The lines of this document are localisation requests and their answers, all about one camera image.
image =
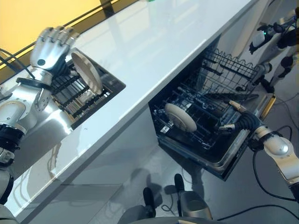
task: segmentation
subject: white countertop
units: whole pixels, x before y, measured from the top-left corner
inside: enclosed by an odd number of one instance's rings
[[[61,141],[53,168],[49,152],[15,180],[11,212],[52,193],[254,2],[141,0],[83,33],[74,47],[126,88]]]

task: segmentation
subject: kitchen sink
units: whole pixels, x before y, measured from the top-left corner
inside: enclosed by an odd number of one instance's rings
[[[70,60],[70,73],[53,79],[53,100],[42,112],[37,125],[25,135],[20,144],[21,149],[15,152],[15,163],[11,166],[15,178],[22,175],[49,150],[57,147],[62,139],[126,87],[95,61],[87,58],[101,77],[102,93],[97,95],[89,89]]]

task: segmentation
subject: open dishwasher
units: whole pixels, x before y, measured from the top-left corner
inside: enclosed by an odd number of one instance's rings
[[[252,137],[249,131],[225,134],[218,127],[235,123],[240,114],[225,103],[250,102],[251,81],[257,68],[212,47],[197,56],[149,103],[162,148],[176,151],[226,180]],[[170,115],[169,105],[192,118],[192,130],[180,126]]]

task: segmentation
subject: floor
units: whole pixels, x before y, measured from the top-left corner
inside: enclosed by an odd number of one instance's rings
[[[288,5],[284,5],[278,13],[283,14],[287,12],[288,7]],[[248,62],[254,62],[258,60],[260,53],[257,52],[255,57],[245,53],[242,58]],[[273,61],[273,64],[277,64],[282,57],[283,55]],[[279,99],[288,100],[298,93],[299,83],[297,74],[297,68],[294,67],[291,73],[282,82],[277,84],[276,96]],[[291,115],[294,122],[298,125],[299,96],[297,95],[293,100],[287,102],[290,108],[290,115],[285,105],[280,104],[280,102],[280,100],[276,101],[276,104],[264,122],[273,130],[283,125],[290,125],[293,128],[292,143],[296,154],[299,155],[299,133],[290,118]],[[285,136],[289,134],[287,129],[282,130],[281,133]],[[230,177],[224,182],[188,160],[178,158],[180,163],[178,164],[164,150],[156,147],[143,166],[132,173],[131,178],[91,218],[89,224],[116,224],[127,209],[143,204],[142,189],[146,186],[154,191],[157,217],[178,215],[177,196],[174,194],[172,186],[174,184],[173,177],[176,173],[180,173],[183,176],[186,190],[194,190],[205,199],[214,219],[219,219],[249,207],[263,204],[281,205],[299,216],[299,206],[297,203],[273,198],[259,188],[252,169],[252,155],[253,153],[249,149],[246,150]],[[260,152],[257,156],[257,170],[261,182],[268,191],[277,195],[292,197],[283,178],[278,173],[274,161],[265,152]],[[280,208],[259,208],[225,221],[228,224],[298,223],[294,217]]]

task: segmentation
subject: white plate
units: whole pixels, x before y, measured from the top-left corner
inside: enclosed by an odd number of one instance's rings
[[[184,132],[195,132],[197,126],[195,121],[183,109],[174,104],[165,105],[165,113],[173,124]]]
[[[89,86],[90,90],[93,93],[100,95],[103,91],[103,84],[99,73],[93,64],[88,60],[87,57],[78,51],[72,52],[71,58],[74,62],[76,71]]]

